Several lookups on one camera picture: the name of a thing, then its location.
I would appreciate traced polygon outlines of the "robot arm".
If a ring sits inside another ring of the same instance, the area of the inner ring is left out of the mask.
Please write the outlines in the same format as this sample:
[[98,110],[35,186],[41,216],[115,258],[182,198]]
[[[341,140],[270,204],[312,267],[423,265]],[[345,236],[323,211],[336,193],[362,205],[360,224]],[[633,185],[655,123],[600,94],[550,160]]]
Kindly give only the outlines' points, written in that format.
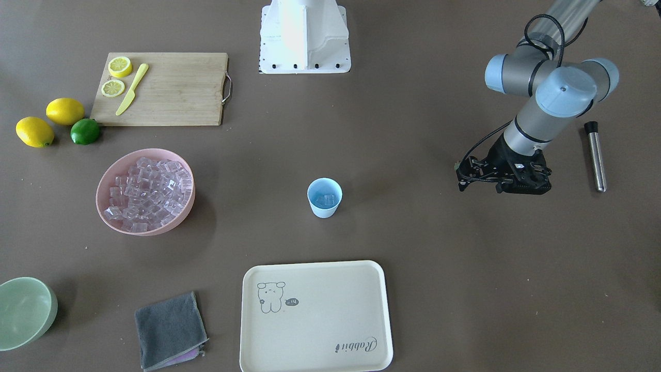
[[527,103],[495,133],[485,158],[470,151],[455,165],[458,188],[492,183],[498,193],[542,195],[552,188],[543,151],[564,128],[618,86],[619,70],[601,57],[564,63],[566,47],[585,28],[596,1],[556,1],[531,18],[512,54],[494,56],[485,69],[486,87],[519,95]]

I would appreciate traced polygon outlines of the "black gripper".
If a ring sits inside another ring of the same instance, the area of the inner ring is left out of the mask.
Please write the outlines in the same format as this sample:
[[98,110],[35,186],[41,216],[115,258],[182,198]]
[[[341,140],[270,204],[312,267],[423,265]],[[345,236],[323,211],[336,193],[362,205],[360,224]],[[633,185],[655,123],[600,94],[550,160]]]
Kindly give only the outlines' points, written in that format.
[[547,167],[543,151],[535,150],[530,156],[519,154],[510,149],[503,135],[490,148],[484,162],[477,158],[460,162],[460,169],[455,172],[460,192],[471,183],[491,180],[496,182],[497,193],[543,195],[552,188],[552,170]]

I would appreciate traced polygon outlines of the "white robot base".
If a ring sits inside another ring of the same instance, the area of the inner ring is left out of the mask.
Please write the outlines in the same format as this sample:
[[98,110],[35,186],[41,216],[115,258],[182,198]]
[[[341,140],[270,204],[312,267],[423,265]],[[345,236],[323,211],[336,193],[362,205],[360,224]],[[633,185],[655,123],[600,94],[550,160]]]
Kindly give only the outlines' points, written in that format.
[[345,7],[336,1],[272,1],[262,7],[260,73],[331,74],[351,68]]

